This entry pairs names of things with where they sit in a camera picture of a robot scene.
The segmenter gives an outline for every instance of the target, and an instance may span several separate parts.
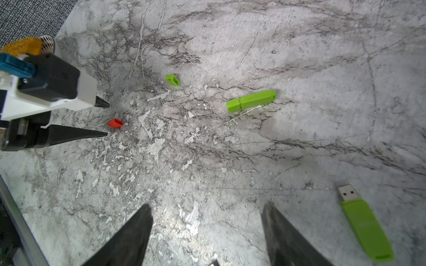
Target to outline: marble veining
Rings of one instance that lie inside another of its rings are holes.
[[[144,265],[269,265],[259,213],[271,200],[332,263],[370,266],[340,210],[343,178],[393,265],[423,265],[425,12],[415,0],[80,0],[57,40],[111,108],[52,123],[109,135],[2,152],[0,173],[51,265],[82,264],[144,203]],[[266,89],[273,103],[227,112]]]

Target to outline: white paint speckle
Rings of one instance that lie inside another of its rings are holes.
[[[185,212],[179,204],[178,207],[179,217],[184,220],[186,228],[189,229],[191,236],[196,236],[198,234],[198,226],[200,225],[200,221],[198,220],[200,216],[200,212],[198,211],[198,202],[194,201],[191,213]]]
[[[182,171],[185,171],[186,168],[188,168],[188,166],[192,164],[192,159],[191,160],[187,160],[187,163],[182,165]]]
[[[237,142],[239,139],[238,138],[236,138],[236,137],[234,137],[234,136],[229,136],[229,137],[225,137],[225,141],[229,141],[229,142],[232,142],[232,143],[235,143],[235,142]]]
[[[83,182],[83,173],[81,172],[81,169],[79,169],[77,172],[77,176],[75,177],[75,183],[78,184],[77,195],[75,196],[75,198],[78,198],[78,195],[81,193],[81,183]]]
[[[197,257],[192,256],[192,254],[190,254],[189,256],[192,259],[192,263],[197,263],[198,262],[198,258]]]
[[[141,198],[142,198],[142,194],[143,194],[143,192],[138,193],[138,194],[136,195],[136,197],[135,197],[133,200],[135,201],[135,200],[137,200],[137,199],[141,199]]]
[[[158,162],[158,154],[163,148],[163,144],[165,141],[166,139],[155,139],[154,143],[148,145],[145,148],[142,148],[142,151],[144,151],[145,153],[149,153],[150,155],[154,155],[154,160]]]
[[[112,193],[113,193],[113,196],[114,196],[114,197],[117,197],[118,195],[120,195],[120,192],[118,191],[118,186],[117,186],[117,187],[115,187],[115,186],[112,184],[112,182],[111,182],[111,183],[109,183],[109,188],[111,189],[111,191],[112,191]]]
[[[158,240],[162,240],[163,239],[163,234],[157,233],[157,234],[153,235],[152,238],[154,238],[154,239],[157,238]]]
[[[152,98],[149,98],[149,99],[147,100],[147,102],[148,102],[148,101],[151,101],[151,100],[156,100],[156,99],[159,99],[159,98],[164,99],[164,98],[165,98],[165,97],[167,97],[169,94],[170,94],[170,90],[169,90],[169,89],[166,89],[166,92],[165,92],[165,93],[160,94],[160,95],[157,95],[157,96],[154,96],[154,97],[152,97]]]
[[[155,129],[160,131],[159,134],[160,134],[160,137],[161,137],[163,135],[163,127],[166,123],[161,119],[156,119],[155,123],[157,124],[157,127]]]
[[[127,146],[123,146],[123,142],[121,141],[121,142],[119,143],[119,145],[118,145],[118,148],[119,148],[120,150],[125,150],[125,149],[127,149]]]
[[[98,182],[99,182],[99,179],[95,179],[95,180],[93,180],[93,182],[92,182],[92,187],[96,187],[96,185],[98,184]]]
[[[127,182],[127,181],[133,182],[133,181],[135,181],[135,179],[136,179],[136,176],[134,174],[130,174],[129,177],[126,178],[125,182]]]
[[[151,130],[148,130],[145,127],[145,118],[147,118],[147,116],[150,114],[151,110],[148,110],[145,114],[141,115],[138,117],[139,123],[141,123],[142,127],[145,129],[145,132],[148,134],[148,137],[150,139],[153,139],[153,134],[151,132]]]
[[[191,132],[191,137],[185,139],[184,143],[185,144],[193,143],[195,137],[201,136],[201,134],[198,134],[198,132],[200,132],[200,128],[199,127],[195,128],[195,132],[194,133]]]
[[[77,176],[75,177],[75,183],[83,183],[84,179],[83,179],[83,173],[81,171],[81,169],[78,170],[77,172]]]

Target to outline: green usb flash drive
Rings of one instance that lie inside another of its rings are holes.
[[[276,91],[263,91],[243,96],[226,103],[228,111],[233,113],[242,109],[268,104],[276,99]]]
[[[343,200],[342,210],[364,251],[376,262],[393,260],[392,246],[368,203],[357,195],[351,185],[337,190]]]

